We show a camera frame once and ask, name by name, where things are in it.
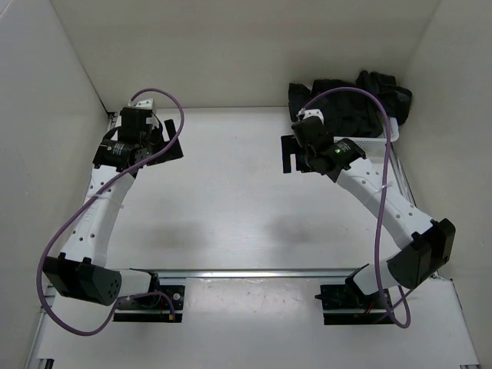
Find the black trousers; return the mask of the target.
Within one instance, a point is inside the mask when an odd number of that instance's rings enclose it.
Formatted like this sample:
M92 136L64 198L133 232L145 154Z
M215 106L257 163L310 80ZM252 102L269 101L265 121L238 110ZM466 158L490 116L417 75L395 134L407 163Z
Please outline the black trousers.
M353 91L339 91L312 101L325 91L351 87L360 88L377 97L388 117L395 118L399 125L408 118L413 94L401 87L393 75L376 71L361 71L355 83L339 79L316 79L309 88L306 85L290 83L288 86L288 107L291 120L298 119L302 108L318 109L324 116L324 123L330 132L338 137L378 138L384 133L384 123L375 103L369 97Z

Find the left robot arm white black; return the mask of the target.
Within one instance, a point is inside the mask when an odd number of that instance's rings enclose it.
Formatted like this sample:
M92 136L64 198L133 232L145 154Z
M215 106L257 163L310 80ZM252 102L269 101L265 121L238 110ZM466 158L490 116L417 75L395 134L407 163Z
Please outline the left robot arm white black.
M44 261L42 271L65 298L109 306L134 295L143 307L152 308L161 299L155 273L105 265L115 221L137 177L137 171L127 168L165 148L162 133L174 137L176 130L173 121L159 121L150 105L125 107L119 117L121 124L103 136L93 159L87 192L93 203L75 220L60 254Z

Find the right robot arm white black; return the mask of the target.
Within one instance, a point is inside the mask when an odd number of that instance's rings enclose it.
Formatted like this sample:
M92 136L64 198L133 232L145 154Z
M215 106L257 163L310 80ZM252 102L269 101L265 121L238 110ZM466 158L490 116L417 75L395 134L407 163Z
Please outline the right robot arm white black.
M448 219L434 220L384 184L364 150L348 138L335 141L320 118L311 116L291 128L292 134L281 137L283 171L330 178L382 220L400 249L346 279L349 304L361 308L381 288L415 289L450 260L456 228Z

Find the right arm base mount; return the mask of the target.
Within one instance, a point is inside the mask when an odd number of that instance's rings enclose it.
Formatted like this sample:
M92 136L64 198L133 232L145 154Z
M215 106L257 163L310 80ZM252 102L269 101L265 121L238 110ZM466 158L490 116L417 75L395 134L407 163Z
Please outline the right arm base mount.
M321 302L324 325L393 324L377 291L362 297L347 286L346 279L351 282L357 272L320 279L320 292L314 297Z

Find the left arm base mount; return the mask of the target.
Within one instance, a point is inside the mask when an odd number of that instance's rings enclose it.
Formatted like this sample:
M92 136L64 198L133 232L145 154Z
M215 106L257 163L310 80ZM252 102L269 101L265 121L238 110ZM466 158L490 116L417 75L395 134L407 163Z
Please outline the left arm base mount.
M185 304L185 285L183 281L155 279L151 291L160 291L171 301L174 313L170 311L169 301L161 295L132 298L118 304L113 315L114 322L125 323L181 323Z

